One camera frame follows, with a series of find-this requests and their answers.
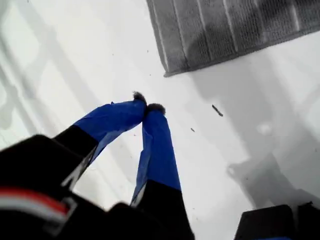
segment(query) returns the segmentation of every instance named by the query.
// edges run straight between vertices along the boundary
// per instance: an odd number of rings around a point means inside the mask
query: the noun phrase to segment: fabric
[[[147,0],[165,76],[320,29],[318,0]]]
[[[98,141],[91,163],[120,134],[140,124],[144,118],[145,110],[146,103],[142,100],[112,102],[96,108],[74,123],[75,126]]]
[[[147,180],[181,191],[171,133],[166,117],[158,110],[142,122],[143,150],[140,155],[135,199]]]

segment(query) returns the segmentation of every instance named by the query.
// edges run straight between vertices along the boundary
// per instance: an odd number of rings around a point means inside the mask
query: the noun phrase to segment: white stripe
[[[298,13],[297,13],[297,9],[296,9],[295,0],[291,0],[291,12],[292,12],[292,15],[293,15],[295,29],[297,31],[299,31],[300,30],[300,21],[299,21],[299,18],[298,18]]]
[[[209,48],[209,41],[208,41],[209,38],[208,38],[208,35],[207,35],[207,30],[206,30],[206,25],[205,25],[205,18],[204,18],[204,15],[202,14],[202,11],[201,11],[201,8],[200,8],[200,0],[196,0],[196,1],[197,1],[197,4],[198,4],[199,16],[200,16],[200,20],[201,20],[204,36],[205,36],[206,47],[208,48],[210,61],[212,61],[214,59],[214,57],[212,56],[212,52],[210,51],[210,48]]]
[[[159,37],[160,37],[160,44],[161,44],[161,48],[162,48],[162,52],[163,52],[164,63],[166,65],[166,69],[168,70],[168,72],[170,72],[169,65],[168,65],[168,59],[167,59],[167,53],[166,53],[165,45],[164,45],[164,37],[162,36],[161,31],[160,31],[160,25],[159,25],[158,15],[155,11],[154,0],[151,0],[151,2],[152,2],[152,10],[153,10],[154,17],[155,17],[155,23],[157,25],[157,29],[158,29],[158,33],[159,33]]]
[[[234,49],[235,49],[236,52],[238,52],[238,44],[237,44],[237,41],[236,41],[234,28],[232,26],[231,17],[230,17],[229,11],[228,11],[227,0],[223,0],[223,6],[224,6],[225,14],[226,14],[226,19],[228,21],[229,29],[231,31],[231,36],[232,36],[232,40],[233,40]]]
[[[12,210],[29,213],[42,219],[53,220],[56,222],[64,222],[66,216],[60,212],[52,210],[45,204],[29,200],[27,198],[0,197],[0,210]]]

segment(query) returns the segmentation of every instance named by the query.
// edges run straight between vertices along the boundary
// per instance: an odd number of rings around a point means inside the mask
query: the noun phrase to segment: black object
[[[90,135],[73,125],[54,139],[36,135],[1,151],[2,237],[194,239],[182,193],[169,186],[148,180],[135,206],[118,203],[108,212],[72,193],[71,189],[88,167],[97,144]],[[45,202],[65,207],[66,217],[57,222],[24,211],[25,208],[16,210],[11,203],[8,208],[3,197],[6,191],[23,194],[29,191],[36,197],[40,195]]]
[[[320,30],[318,0],[147,0],[165,76]]]
[[[298,207],[298,239],[320,239],[320,210],[312,202]]]
[[[246,211],[242,214],[234,240],[295,239],[291,208],[280,205]]]

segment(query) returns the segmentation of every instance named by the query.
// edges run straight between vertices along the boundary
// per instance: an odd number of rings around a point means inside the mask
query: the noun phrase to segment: white surface
[[[319,206],[319,32],[163,78],[145,0],[1,0],[0,11],[0,148],[140,91],[166,107],[198,239],[233,239],[253,208]],[[129,203],[141,150],[139,126],[75,191],[105,209]]]

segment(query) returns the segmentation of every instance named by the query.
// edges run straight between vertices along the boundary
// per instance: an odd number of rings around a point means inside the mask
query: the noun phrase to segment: striped mat
[[[320,0],[147,0],[165,76],[320,29]]]

